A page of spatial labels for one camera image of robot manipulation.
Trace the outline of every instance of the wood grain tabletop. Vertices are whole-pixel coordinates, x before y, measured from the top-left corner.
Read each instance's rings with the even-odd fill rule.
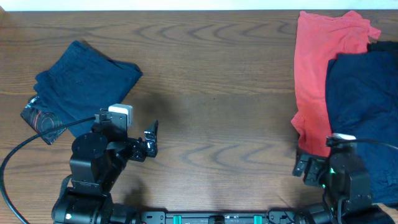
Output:
[[[342,16],[347,11],[315,11]],[[398,40],[398,11],[358,11]],[[0,160],[34,131],[19,116],[35,76],[74,40],[144,75],[123,101],[130,137],[159,120],[159,153],[129,162],[114,202],[140,209],[267,210],[321,201],[292,176],[298,135],[294,48],[299,11],[12,12],[0,25]],[[37,139],[10,160],[8,194],[31,223],[52,223],[74,138]],[[389,210],[398,221],[398,212]],[[20,223],[0,200],[0,223]]]

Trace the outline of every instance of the white wall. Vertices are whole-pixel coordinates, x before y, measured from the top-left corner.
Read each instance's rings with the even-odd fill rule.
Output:
[[[398,0],[0,0],[6,11],[398,9]]]

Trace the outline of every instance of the red fabric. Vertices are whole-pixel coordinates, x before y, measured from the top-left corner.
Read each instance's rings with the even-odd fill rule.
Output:
[[[350,11],[343,17],[300,12],[294,54],[294,81],[298,112],[292,124],[300,134],[298,146],[309,153],[328,156],[326,137],[331,135],[325,102],[328,61],[338,53],[365,53],[368,36],[381,31],[370,21]]]

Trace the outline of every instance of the green strip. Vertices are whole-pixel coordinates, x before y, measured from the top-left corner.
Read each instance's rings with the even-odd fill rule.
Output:
[[[173,216],[173,224],[182,224],[182,217],[181,217],[181,215],[174,215],[174,216]]]
[[[259,215],[254,216],[254,224],[262,224],[262,217]]]

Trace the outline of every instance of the folded blue cloth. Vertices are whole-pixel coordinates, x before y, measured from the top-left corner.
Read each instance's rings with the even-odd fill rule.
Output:
[[[331,130],[398,146],[398,67],[389,52],[338,55],[329,61],[326,105]],[[358,143],[374,203],[398,202],[398,151]]]
[[[120,103],[142,72],[133,63],[106,59],[79,41],[50,70],[36,76],[34,108],[57,115],[63,124],[94,116],[100,108]],[[78,137],[90,132],[93,121],[69,128]]]

